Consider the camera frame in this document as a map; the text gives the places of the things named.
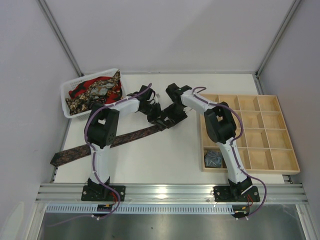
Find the dark paisley necktie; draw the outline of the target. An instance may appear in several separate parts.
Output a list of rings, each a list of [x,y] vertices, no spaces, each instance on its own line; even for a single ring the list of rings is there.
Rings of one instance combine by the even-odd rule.
[[[130,142],[148,137],[155,133],[161,132],[165,129],[167,129],[167,127],[153,125],[147,128],[122,134],[115,137],[115,140],[110,147],[111,148],[118,147]],[[73,147],[73,148],[55,153],[50,161],[50,164],[57,168],[67,163],[71,163],[73,161],[76,161],[78,159],[81,159],[90,155],[91,155],[90,147],[87,144],[84,144],[81,146]]]

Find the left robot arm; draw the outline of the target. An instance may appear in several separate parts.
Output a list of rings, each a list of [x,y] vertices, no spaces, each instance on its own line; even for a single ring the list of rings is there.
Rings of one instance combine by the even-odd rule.
[[[155,91],[151,85],[143,85],[139,91],[107,105],[95,103],[84,129],[84,139],[91,151],[92,172],[83,188],[83,201],[105,201],[110,196],[120,201],[120,193],[110,186],[109,151],[112,145],[118,145],[117,130],[119,119],[131,113],[140,112],[152,124],[135,136],[144,137],[146,133],[160,132],[172,127],[173,122],[161,109],[153,97]]]

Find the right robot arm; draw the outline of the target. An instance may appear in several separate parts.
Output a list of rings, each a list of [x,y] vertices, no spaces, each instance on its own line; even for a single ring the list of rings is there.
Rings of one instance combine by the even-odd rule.
[[[172,83],[165,91],[181,110],[190,107],[203,115],[207,135],[219,147],[227,167],[230,197],[236,201],[245,199],[253,183],[238,151],[237,139],[240,136],[236,136],[235,111],[225,102],[217,103],[196,93],[198,89],[188,85],[178,87]]]

